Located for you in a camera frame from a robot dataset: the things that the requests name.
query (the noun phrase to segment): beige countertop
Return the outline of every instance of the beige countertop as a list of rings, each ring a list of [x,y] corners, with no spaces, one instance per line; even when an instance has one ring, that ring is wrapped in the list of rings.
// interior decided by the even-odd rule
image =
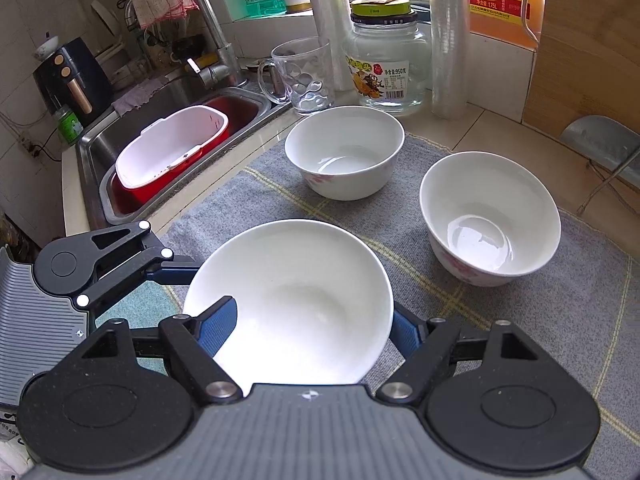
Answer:
[[[353,101],[354,92],[338,99],[342,105]],[[158,235],[164,234],[183,211],[199,203],[261,153],[284,139],[300,119],[293,110],[289,110],[215,161],[148,218],[153,231]],[[465,115],[456,121],[434,116],[428,104],[418,113],[400,118],[400,121],[408,132],[452,152],[492,152],[516,161],[545,184],[558,207],[571,213],[575,213],[590,190],[599,183],[582,156],[556,140],[471,104],[467,105]],[[62,186],[66,234],[88,231],[74,148],[62,155]],[[639,193],[621,182],[615,182],[614,186],[636,210],[640,209]],[[606,233],[633,256],[640,255],[640,220],[625,209],[609,189],[594,197],[582,219]]]

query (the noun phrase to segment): stainless steel sink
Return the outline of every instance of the stainless steel sink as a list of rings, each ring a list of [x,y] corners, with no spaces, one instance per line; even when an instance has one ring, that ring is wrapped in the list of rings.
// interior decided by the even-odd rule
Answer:
[[[113,184],[120,152],[158,119],[194,104],[210,104],[230,118],[231,136],[194,163],[145,204],[123,200]],[[91,229],[148,217],[207,166],[255,133],[290,105],[273,105],[249,81],[242,88],[207,91],[200,78],[183,75],[159,89],[148,103],[122,117],[112,109],[95,121],[76,144],[84,203]]]

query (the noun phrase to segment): glass mug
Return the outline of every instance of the glass mug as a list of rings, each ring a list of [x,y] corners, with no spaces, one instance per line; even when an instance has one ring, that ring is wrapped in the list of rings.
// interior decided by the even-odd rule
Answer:
[[[262,73],[274,66],[286,88],[285,97],[277,97],[267,89]],[[287,41],[271,51],[271,57],[258,67],[258,84],[274,103],[291,101],[299,114],[309,115],[330,108],[335,101],[334,70],[329,40],[302,38]]]

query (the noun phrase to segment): red and white plastic basin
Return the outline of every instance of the red and white plastic basin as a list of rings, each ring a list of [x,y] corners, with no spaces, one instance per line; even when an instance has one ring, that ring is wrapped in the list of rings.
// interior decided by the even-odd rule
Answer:
[[[185,108],[146,127],[116,160],[116,174],[141,203],[229,136],[228,117],[208,106]]]

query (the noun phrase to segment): cutting board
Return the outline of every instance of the cutting board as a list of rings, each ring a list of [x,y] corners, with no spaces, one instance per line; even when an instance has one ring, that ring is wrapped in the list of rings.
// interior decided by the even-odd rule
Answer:
[[[554,137],[590,114],[640,132],[640,0],[546,0],[523,120]]]

